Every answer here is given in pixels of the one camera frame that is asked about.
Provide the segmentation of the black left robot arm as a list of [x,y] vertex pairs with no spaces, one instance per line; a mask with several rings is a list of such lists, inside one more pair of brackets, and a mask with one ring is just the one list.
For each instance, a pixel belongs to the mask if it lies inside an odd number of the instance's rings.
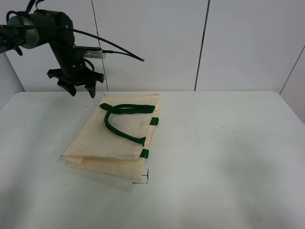
[[50,69],[47,76],[56,78],[57,85],[70,95],[76,95],[76,87],[84,86],[91,98],[96,95],[96,83],[104,81],[93,64],[84,55],[88,51],[100,51],[97,47],[75,45],[72,20],[63,12],[50,10],[9,11],[7,23],[0,27],[0,51],[15,50],[22,56],[22,48],[33,49],[49,44],[60,66]]

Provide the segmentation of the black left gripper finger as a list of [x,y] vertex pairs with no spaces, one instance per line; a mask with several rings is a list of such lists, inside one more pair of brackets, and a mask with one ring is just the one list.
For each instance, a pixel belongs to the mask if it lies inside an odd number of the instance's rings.
[[89,92],[91,98],[94,98],[96,95],[96,81],[87,82],[85,88]]
[[64,90],[66,90],[71,96],[76,95],[76,88],[73,84],[67,83],[62,80],[58,80],[57,85],[63,88]]

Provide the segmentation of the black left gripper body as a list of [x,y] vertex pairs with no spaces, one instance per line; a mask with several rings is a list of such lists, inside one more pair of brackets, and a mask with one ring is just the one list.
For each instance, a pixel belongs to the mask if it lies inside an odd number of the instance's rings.
[[64,41],[52,41],[49,43],[59,69],[50,69],[47,72],[49,78],[57,78],[66,83],[84,85],[88,82],[104,81],[104,75],[89,69],[84,60],[87,51],[101,51],[98,47],[76,46]]

